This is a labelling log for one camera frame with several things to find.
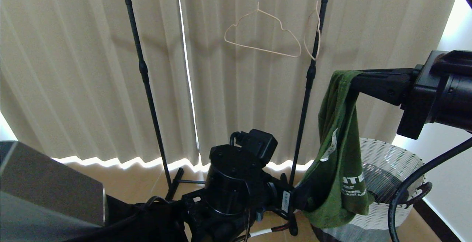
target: vertical rack pole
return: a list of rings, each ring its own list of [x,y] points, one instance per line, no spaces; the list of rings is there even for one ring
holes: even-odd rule
[[[139,72],[141,73],[141,77],[143,78],[143,83],[146,89],[146,96],[149,103],[150,114],[152,117],[152,124],[154,125],[154,130],[157,137],[157,143],[159,145],[160,156],[162,157],[162,165],[164,166],[164,173],[166,174],[167,185],[169,188],[172,186],[172,182],[170,180],[169,168],[167,166],[166,155],[164,153],[164,145],[162,144],[162,136],[160,134],[159,123],[157,121],[157,114],[156,108],[154,106],[154,100],[152,99],[152,91],[150,89],[149,84],[149,75],[148,69],[143,57],[143,50],[141,49],[141,43],[139,41],[138,35],[138,28],[136,26],[135,14],[133,12],[133,3],[131,0],[125,0],[126,8],[128,8],[128,17],[131,24],[131,30],[133,32],[133,38],[135,39],[136,45],[136,52],[138,53],[138,60],[139,60]]]
[[[320,7],[320,31],[323,30],[323,23],[324,23],[324,18],[326,15],[327,2],[328,0],[322,0],[322,4]],[[319,35],[317,33],[315,37],[315,44],[313,45],[313,54],[312,54],[313,57],[316,57],[319,40],[320,40]],[[292,164],[292,171],[290,172],[290,182],[289,182],[290,186],[293,186],[294,184],[295,167],[298,161],[298,155],[300,153],[300,144],[302,142],[303,128],[305,127],[305,119],[306,119],[306,113],[308,110],[308,102],[310,101],[310,94],[312,92],[313,80],[315,79],[315,75],[316,75],[316,61],[312,59],[312,61],[310,62],[310,67],[308,68],[308,72],[306,73],[305,97],[303,98],[302,116],[300,117],[300,125],[298,126],[298,134],[296,137],[294,162]]]

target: white cable sleeve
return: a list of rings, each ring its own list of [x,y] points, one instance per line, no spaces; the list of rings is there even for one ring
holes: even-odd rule
[[[251,237],[255,237],[255,236],[258,236],[258,235],[262,235],[262,234],[267,234],[268,232],[272,232],[272,229],[269,228],[269,229],[264,229],[264,230],[252,232]]]

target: green garment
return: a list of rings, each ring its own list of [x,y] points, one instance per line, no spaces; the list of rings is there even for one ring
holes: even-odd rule
[[[305,216],[315,227],[345,225],[356,214],[367,215],[374,201],[362,174],[355,108],[359,92],[349,90],[352,79],[360,73],[334,72],[320,108],[320,150],[302,179],[314,179]]]

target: curtain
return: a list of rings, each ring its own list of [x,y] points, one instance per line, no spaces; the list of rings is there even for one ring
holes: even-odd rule
[[[168,162],[207,163],[233,131],[274,134],[272,159],[293,157],[310,57],[237,47],[223,35],[257,0],[133,0]],[[338,69],[406,68],[438,44],[454,0],[329,0],[300,163],[319,147],[317,112]],[[311,50],[316,0],[260,0]],[[159,157],[124,0],[1,0],[1,111],[18,139],[51,157]],[[297,54],[275,20],[256,14],[228,39]],[[195,122],[190,89],[194,97]],[[391,141],[402,111],[361,94],[361,136]]]
[[[272,161],[293,158],[305,75],[310,57],[294,59],[224,42],[226,29],[255,10],[257,0],[182,0],[196,129],[202,159],[227,143],[233,131],[272,133],[278,148]],[[316,0],[260,0],[260,9],[280,18],[312,50],[313,28],[305,22]],[[329,0],[303,133],[299,163],[319,148],[317,113],[335,70],[414,67],[426,61],[439,42],[454,0]],[[316,18],[309,27],[316,26]],[[228,39],[296,55],[298,45],[276,20],[253,14]],[[402,111],[360,95],[360,135],[391,142]]]
[[[124,0],[1,0],[1,110],[55,158],[160,156]],[[133,0],[169,162],[198,161],[178,0]]]

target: white woven basket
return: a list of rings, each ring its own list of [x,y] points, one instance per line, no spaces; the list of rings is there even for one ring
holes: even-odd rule
[[[393,197],[398,185],[422,166],[423,161],[415,154],[383,141],[361,138],[360,143],[367,190],[376,196],[376,202],[369,206],[369,215],[356,215],[347,225],[322,231],[334,237],[336,241],[342,242],[387,241],[389,237],[387,202]],[[419,195],[421,190],[418,187],[423,185],[425,180],[426,176],[416,180],[408,188],[408,197],[403,197],[402,202]],[[411,205],[398,205],[395,217],[397,227],[408,217],[412,208]],[[331,241],[324,237],[319,239]]]

